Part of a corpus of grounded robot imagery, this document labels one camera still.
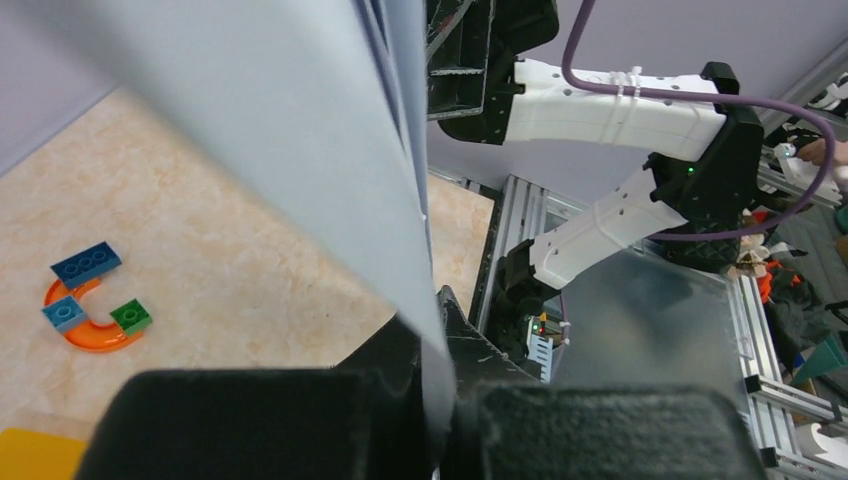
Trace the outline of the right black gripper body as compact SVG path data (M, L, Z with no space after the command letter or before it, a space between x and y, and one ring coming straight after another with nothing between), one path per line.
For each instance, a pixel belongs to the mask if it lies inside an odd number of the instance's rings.
M553 40L553 0L427 0L427 120L471 143L505 141L519 55Z

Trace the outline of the orange plastic clip folder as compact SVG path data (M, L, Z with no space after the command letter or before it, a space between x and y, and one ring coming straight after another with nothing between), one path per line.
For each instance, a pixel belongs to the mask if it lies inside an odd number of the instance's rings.
M1 478L73 479L87 447L76 439L5 429L1 432Z

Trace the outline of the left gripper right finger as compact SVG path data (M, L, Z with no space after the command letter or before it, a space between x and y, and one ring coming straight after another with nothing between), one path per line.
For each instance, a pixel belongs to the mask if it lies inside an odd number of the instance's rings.
M533 380L437 300L458 380L442 479L763 479L732 404L699 387L569 389Z

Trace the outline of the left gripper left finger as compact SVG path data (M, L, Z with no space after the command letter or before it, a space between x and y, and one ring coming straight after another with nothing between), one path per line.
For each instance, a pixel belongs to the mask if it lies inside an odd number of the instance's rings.
M80 479L426 479L420 342L392 319L332 368L150 370Z

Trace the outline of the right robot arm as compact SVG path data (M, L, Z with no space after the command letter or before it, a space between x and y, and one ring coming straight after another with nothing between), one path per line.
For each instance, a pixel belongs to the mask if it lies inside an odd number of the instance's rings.
M644 67L655 75L696 73L710 60L744 71L731 35L729 1L599 1L576 50L587 70ZM496 191L515 175L588 204L609 193L647 159L647 151L578 141L537 140L505 146L450 138L434 122L427 132L432 168Z

